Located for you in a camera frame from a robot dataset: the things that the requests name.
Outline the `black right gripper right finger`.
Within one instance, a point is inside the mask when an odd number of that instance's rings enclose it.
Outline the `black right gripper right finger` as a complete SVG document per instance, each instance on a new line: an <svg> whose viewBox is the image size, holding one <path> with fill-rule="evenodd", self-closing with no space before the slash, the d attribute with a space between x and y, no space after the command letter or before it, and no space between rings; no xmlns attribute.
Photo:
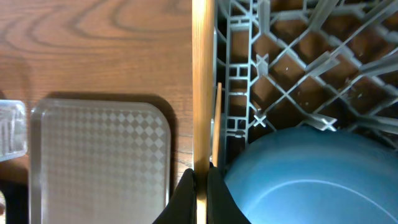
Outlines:
<svg viewBox="0 0 398 224"><path fill-rule="evenodd" d="M221 172L211 166L207 175L207 219L211 224L250 224L233 200Z"/></svg>

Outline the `wooden chopstick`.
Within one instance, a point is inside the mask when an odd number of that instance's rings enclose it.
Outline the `wooden chopstick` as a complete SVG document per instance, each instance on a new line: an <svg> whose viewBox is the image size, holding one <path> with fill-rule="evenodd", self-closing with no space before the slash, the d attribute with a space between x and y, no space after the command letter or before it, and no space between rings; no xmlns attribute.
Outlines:
<svg viewBox="0 0 398 224"><path fill-rule="evenodd" d="M218 151L220 148L221 95L222 95L222 83L219 82L217 84L217 89L216 89L216 103L215 103L215 117L214 117L213 145L212 145L212 163L215 167L218 166Z"/></svg>
<svg viewBox="0 0 398 224"><path fill-rule="evenodd" d="M192 1L193 169L197 183L196 224L207 223L207 174L213 96L213 0Z"/></svg>

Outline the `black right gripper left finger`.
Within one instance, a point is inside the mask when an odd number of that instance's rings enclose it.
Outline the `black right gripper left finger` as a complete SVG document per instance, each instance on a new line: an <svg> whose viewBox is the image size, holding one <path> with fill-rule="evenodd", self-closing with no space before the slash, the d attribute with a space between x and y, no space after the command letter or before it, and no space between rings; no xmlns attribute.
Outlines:
<svg viewBox="0 0 398 224"><path fill-rule="evenodd" d="M186 169L169 203L153 224L194 224L197 193L192 169Z"/></svg>

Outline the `large blue plate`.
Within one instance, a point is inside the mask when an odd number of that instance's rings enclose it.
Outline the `large blue plate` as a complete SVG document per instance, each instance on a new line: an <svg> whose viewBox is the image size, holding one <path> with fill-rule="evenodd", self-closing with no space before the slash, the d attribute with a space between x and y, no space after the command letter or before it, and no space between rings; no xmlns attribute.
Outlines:
<svg viewBox="0 0 398 224"><path fill-rule="evenodd" d="M237 157L224 180L251 223L397 222L397 156L346 131L267 134Z"/></svg>

